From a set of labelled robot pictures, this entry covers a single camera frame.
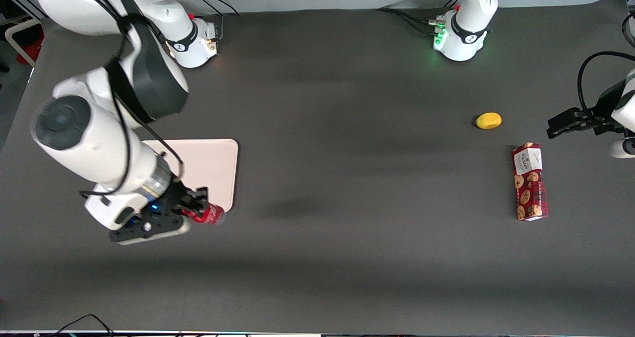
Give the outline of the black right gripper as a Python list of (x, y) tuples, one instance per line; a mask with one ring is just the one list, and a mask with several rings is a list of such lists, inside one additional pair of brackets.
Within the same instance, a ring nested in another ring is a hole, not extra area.
[(205, 217), (208, 210), (208, 188), (193, 191), (182, 181), (172, 180), (167, 190), (157, 199), (157, 212), (186, 217)]

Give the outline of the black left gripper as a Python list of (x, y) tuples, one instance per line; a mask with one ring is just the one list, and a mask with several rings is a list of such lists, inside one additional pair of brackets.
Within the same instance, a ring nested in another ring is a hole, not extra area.
[(592, 108), (594, 123), (582, 109), (569, 108), (547, 120), (547, 137), (554, 139), (571, 132), (593, 129), (595, 134), (627, 133), (627, 80), (623, 79), (601, 93)]

